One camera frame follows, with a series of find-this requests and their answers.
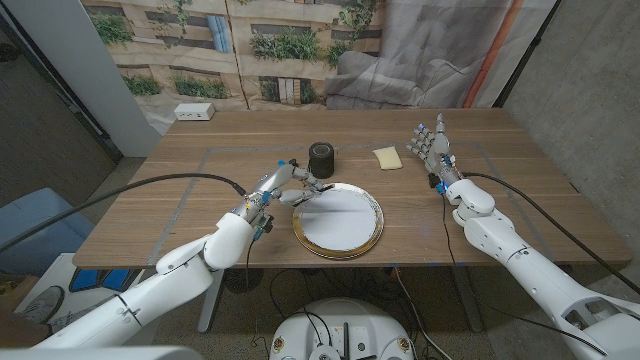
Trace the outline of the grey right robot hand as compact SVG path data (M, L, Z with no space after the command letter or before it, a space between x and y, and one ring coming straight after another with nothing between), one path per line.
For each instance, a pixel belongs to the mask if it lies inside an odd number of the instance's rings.
M445 118L439 113L434 130L419 125L414 130L415 137L406 148L421 159L429 173L429 184L432 188L441 187L446 190L459 181L462 175L454 168L454 156L450 150L450 142L445 134Z

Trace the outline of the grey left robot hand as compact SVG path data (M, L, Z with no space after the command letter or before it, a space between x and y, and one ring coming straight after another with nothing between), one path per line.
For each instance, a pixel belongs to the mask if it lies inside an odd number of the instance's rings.
M306 186L305 190L284 189L291 180L298 180ZM333 188L316 178L310 171L290 163L280 164L274 171L264 175L245 196L243 203L233 213L250 224L255 224L260 214L272 202L297 207L303 202Z

